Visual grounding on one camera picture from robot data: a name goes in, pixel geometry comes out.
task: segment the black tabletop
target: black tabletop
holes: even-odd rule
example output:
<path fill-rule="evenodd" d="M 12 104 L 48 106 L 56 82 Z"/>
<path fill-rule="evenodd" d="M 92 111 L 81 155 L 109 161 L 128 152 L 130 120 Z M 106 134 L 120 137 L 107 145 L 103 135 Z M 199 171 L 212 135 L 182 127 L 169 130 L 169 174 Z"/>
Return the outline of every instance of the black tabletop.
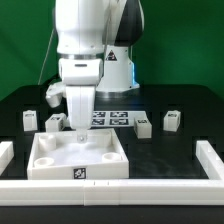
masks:
<path fill-rule="evenodd" d="M 36 110 L 38 132 L 54 113 L 67 113 L 66 101 L 51 109 L 45 86 L 25 86 L 0 102 L 0 142 L 13 141 L 15 156 L 0 179 L 26 179 L 35 132 L 24 132 L 22 113 Z M 146 111 L 152 139 L 137 139 L 133 127 L 115 128 L 132 179 L 207 179 L 195 157 L 196 141 L 208 140 L 224 158 L 224 101 L 198 85 L 148 85 L 122 99 L 96 98 L 95 110 Z M 163 131 L 167 111 L 181 112 L 177 132 Z M 0 207 L 0 222 L 11 223 L 223 223 L 224 206 L 33 206 Z"/>

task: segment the green background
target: green background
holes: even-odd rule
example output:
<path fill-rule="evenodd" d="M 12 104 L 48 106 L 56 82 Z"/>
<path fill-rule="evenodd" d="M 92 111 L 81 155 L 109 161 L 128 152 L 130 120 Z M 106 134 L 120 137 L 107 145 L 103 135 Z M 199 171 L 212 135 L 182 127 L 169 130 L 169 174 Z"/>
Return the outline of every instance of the green background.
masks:
<path fill-rule="evenodd" d="M 0 0 L 0 99 L 37 84 L 54 0 Z M 224 1 L 141 0 L 145 31 L 134 46 L 140 84 L 201 84 L 224 99 Z M 54 37 L 43 81 L 57 73 Z"/>

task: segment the white foam block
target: white foam block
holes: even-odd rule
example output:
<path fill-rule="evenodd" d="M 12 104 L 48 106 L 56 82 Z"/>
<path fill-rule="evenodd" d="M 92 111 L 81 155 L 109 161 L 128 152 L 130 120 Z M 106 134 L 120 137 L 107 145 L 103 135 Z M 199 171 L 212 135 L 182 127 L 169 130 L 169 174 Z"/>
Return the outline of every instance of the white foam block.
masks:
<path fill-rule="evenodd" d="M 224 164 L 208 141 L 197 141 L 196 156 L 211 180 L 224 180 Z"/>
<path fill-rule="evenodd" d="M 61 114 L 53 114 L 46 122 L 45 128 L 46 132 L 56 132 L 62 131 L 65 128 L 66 115 Z"/>
<path fill-rule="evenodd" d="M 36 111 L 28 110 L 23 112 L 23 128 L 24 131 L 37 130 L 37 113 Z"/>
<path fill-rule="evenodd" d="M 14 156 L 13 143 L 2 142 L 0 144 L 0 175 L 3 173 L 5 168 L 8 166 Z"/>
<path fill-rule="evenodd" d="M 152 137 L 152 125 L 145 117 L 134 119 L 134 130 L 139 139 Z"/>
<path fill-rule="evenodd" d="M 163 119 L 163 130 L 176 132 L 180 125 L 181 113 L 177 110 L 168 111 Z"/>

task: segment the small white cube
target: small white cube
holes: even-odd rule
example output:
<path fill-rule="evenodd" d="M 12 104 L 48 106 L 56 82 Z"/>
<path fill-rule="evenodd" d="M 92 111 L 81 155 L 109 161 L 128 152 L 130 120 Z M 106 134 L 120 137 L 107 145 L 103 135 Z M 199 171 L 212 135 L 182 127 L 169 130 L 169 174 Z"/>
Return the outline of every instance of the small white cube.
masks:
<path fill-rule="evenodd" d="M 0 175 L 3 173 L 5 168 L 8 166 L 14 156 L 13 143 L 12 142 L 1 142 L 0 143 Z"/>
<path fill-rule="evenodd" d="M 147 118 L 135 118 L 134 130 L 139 139 L 152 137 L 152 125 Z"/>
<path fill-rule="evenodd" d="M 181 112 L 174 110 L 168 111 L 163 119 L 163 130 L 176 132 L 180 125 Z"/>
<path fill-rule="evenodd" d="M 36 111 L 28 110 L 23 112 L 23 128 L 24 131 L 37 130 L 37 113 Z"/>
<path fill-rule="evenodd" d="M 57 132 L 62 131 L 65 128 L 66 115 L 61 114 L 53 114 L 46 122 L 45 128 L 46 132 Z"/>

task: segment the white robot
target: white robot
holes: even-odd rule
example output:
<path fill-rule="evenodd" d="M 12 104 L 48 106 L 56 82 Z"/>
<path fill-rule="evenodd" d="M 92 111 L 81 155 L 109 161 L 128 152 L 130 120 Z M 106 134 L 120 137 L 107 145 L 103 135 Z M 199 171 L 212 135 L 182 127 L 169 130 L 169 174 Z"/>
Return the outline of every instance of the white robot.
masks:
<path fill-rule="evenodd" d="M 142 35 L 143 10 L 139 0 L 56 0 L 55 18 L 62 84 L 46 99 L 57 106 L 65 88 L 70 126 L 84 143 L 96 90 L 110 96 L 139 87 L 128 47 Z"/>

